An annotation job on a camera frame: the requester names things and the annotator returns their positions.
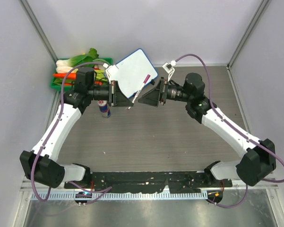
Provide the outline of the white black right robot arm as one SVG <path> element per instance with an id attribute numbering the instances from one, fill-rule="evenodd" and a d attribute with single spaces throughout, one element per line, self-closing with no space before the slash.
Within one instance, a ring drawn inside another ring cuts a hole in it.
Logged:
<path id="1" fill-rule="evenodd" d="M 231 121 L 216 104 L 210 103 L 204 90 L 205 83 L 197 73 L 187 74 L 182 86 L 161 78 L 138 102 L 155 107 L 167 100 L 185 102 L 191 118 L 214 131 L 237 152 L 238 161 L 215 161 L 208 166 L 209 172 L 204 174 L 206 185 L 214 187 L 223 179 L 240 179 L 255 186 L 276 168 L 274 143 L 260 140 Z"/>

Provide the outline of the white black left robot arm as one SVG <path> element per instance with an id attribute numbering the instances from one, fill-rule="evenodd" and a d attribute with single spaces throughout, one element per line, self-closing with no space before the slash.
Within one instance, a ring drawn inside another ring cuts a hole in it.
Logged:
<path id="1" fill-rule="evenodd" d="M 118 82 L 105 86 L 95 85 L 95 71 L 90 67 L 76 67 L 76 80 L 72 90 L 61 94 L 61 104 L 49 128 L 31 151 L 23 151 L 20 162 L 25 176 L 32 183 L 51 188 L 62 182 L 75 181 L 85 189 L 91 183 L 89 167 L 80 164 L 59 165 L 61 147 L 71 128 L 92 101 L 107 101 L 109 106 L 129 107 L 133 103 L 122 93 Z"/>

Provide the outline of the white marker with magenta cap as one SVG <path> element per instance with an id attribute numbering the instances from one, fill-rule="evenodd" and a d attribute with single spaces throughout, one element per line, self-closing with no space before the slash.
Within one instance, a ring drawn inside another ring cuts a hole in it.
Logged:
<path id="1" fill-rule="evenodd" d="M 149 81 L 150 79 L 150 75 L 148 74 L 144 81 L 142 82 L 142 84 L 139 86 L 138 90 L 134 93 L 133 95 L 133 99 L 132 99 L 132 103 L 134 103 L 136 101 L 136 99 L 138 98 L 139 94 L 141 93 L 142 89 L 145 87 L 145 85 L 147 84 L 147 82 Z"/>

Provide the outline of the blue framed whiteboard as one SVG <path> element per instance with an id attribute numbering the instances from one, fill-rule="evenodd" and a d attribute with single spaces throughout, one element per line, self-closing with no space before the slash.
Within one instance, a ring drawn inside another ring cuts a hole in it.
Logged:
<path id="1" fill-rule="evenodd" d="M 119 70 L 111 77 L 112 80 L 130 82 L 134 93 L 149 74 L 151 80 L 158 77 L 158 72 L 142 49 L 137 49 L 115 64 Z"/>

